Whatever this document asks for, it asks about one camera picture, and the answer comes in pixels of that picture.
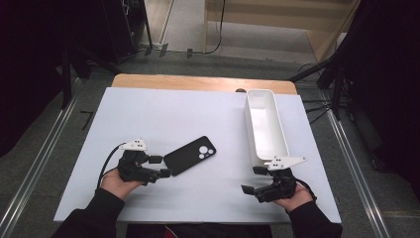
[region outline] black smartphone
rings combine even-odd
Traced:
[[[167,168],[172,170],[172,175],[177,176],[215,154],[216,148],[203,136],[165,155],[163,160]]]

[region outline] gray floor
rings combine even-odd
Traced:
[[[176,3],[186,4],[187,2],[185,0],[175,1],[174,9],[182,6],[176,5]],[[179,18],[179,13],[178,15],[173,13],[171,20],[173,20],[172,24],[182,21]],[[310,51],[308,53],[305,50],[307,46],[298,47],[301,51],[295,51],[296,48],[293,46],[287,47],[286,43],[292,42],[290,40],[284,40],[284,44],[281,45],[285,49],[294,50],[289,51],[289,54],[274,54],[276,56],[274,58],[273,49],[270,49],[274,44],[265,46],[266,50],[264,51],[258,50],[249,54],[256,44],[252,39],[241,43],[237,38],[234,42],[228,43],[238,43],[247,48],[246,51],[235,50],[235,47],[230,48],[229,44],[222,44],[223,51],[215,56],[194,55],[188,59],[186,53],[176,53],[175,51],[184,52],[188,48],[194,48],[192,46],[199,47],[201,45],[185,41],[186,38],[179,36],[182,35],[182,31],[179,32],[179,29],[176,31],[173,26],[168,26],[165,36],[165,42],[169,44],[168,49],[173,52],[167,52],[164,58],[160,58],[158,52],[153,52],[149,56],[138,54],[118,65],[118,68],[125,73],[285,79],[310,66],[306,63],[314,61],[313,56],[309,54]],[[201,44],[201,41],[197,39],[194,41],[195,44]],[[305,54],[291,55],[293,52],[305,52]],[[83,130],[88,114],[80,111],[94,112],[105,88],[111,85],[114,77],[101,67],[93,65],[92,69],[93,73],[90,79],[83,79],[79,96],[68,122],[10,237],[49,237],[59,226],[53,222],[53,216],[88,133],[88,127]],[[296,83],[302,99],[321,99],[320,91],[315,84],[318,76],[318,73],[314,73]],[[10,199],[17,192],[52,128],[60,112],[60,104],[61,95],[58,95],[28,129],[18,145],[9,154],[0,158],[0,212],[2,215],[5,214]],[[319,103],[305,103],[306,108],[318,106],[320,106]],[[308,120],[312,121],[320,113],[322,110],[308,113]],[[420,237],[420,203],[412,193],[409,184],[396,174],[381,174],[372,169],[367,146],[358,128],[349,121],[344,110],[341,111],[341,114],[349,141],[391,235],[393,237]],[[343,237],[375,237],[328,116],[323,115],[311,124],[311,127],[343,220]],[[126,224],[118,225],[119,237],[124,237],[125,226]],[[292,237],[288,225],[272,225],[272,231],[274,237]]]

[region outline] white container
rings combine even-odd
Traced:
[[[247,92],[245,119],[253,167],[267,167],[276,158],[289,156],[277,113],[274,94],[270,90]]]

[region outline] floor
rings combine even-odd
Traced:
[[[147,4],[148,9],[158,9],[156,12],[159,12],[157,15],[160,15],[160,20],[156,22],[159,22],[159,27],[153,28],[153,41],[157,49],[167,44],[166,55],[161,58],[158,52],[153,52],[150,56],[139,54],[118,65],[122,71],[285,79],[317,63],[305,33],[301,30],[250,28],[234,24],[223,25],[222,45],[215,54],[196,55],[188,59],[187,49],[195,52],[202,50],[203,1],[149,0]],[[217,26],[217,23],[209,25],[209,30],[213,29],[214,32],[209,33],[208,49],[217,45]],[[253,36],[266,36],[266,39],[263,41]],[[35,186],[31,195],[21,204],[24,209],[18,212],[19,219],[15,224],[10,224],[13,229],[6,232],[2,221],[1,237],[49,237],[59,226],[53,222],[53,216],[88,133],[88,126],[85,126],[90,125],[91,120],[86,112],[95,112],[105,88],[111,85],[113,79],[113,74],[103,68],[93,66],[93,69],[89,80],[80,79],[74,82],[77,99],[68,115],[62,115],[63,111],[59,110],[59,95],[12,152],[0,159],[0,211],[3,216],[10,208],[11,199],[21,187],[33,162],[38,158],[38,152],[43,150],[43,142],[49,137],[56,118],[65,118],[66,124],[56,131],[59,137],[52,142],[49,156],[41,167],[42,174],[33,180]],[[318,77],[319,74],[315,73],[296,82],[302,99],[323,100],[324,96],[331,94],[331,90],[320,91],[316,87]],[[305,108],[320,105],[322,106],[313,101],[305,103]],[[308,120],[314,121],[311,124],[312,131],[330,186],[337,197],[336,203],[345,228],[343,237],[420,237],[420,204],[409,184],[396,174],[382,174],[372,169],[369,151],[358,128],[346,116],[346,111],[341,111],[342,121],[338,125],[344,128],[345,136],[351,142],[350,149],[389,234],[376,233],[361,199],[363,194],[344,153],[348,150],[338,140],[334,118],[328,112],[319,117],[322,113],[323,110],[310,112]],[[126,224],[118,224],[118,237],[125,236],[125,226]],[[271,228],[274,237],[292,237],[288,225],[276,224]]]

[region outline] hand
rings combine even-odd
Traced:
[[[142,185],[141,181],[122,181],[117,169],[104,175],[101,187],[124,200],[132,190]]]
[[[298,183],[294,195],[292,197],[275,200],[274,203],[284,207],[284,209],[286,209],[287,212],[290,212],[298,206],[303,205],[306,202],[312,200],[312,196],[309,193],[308,189],[306,189],[304,186]]]

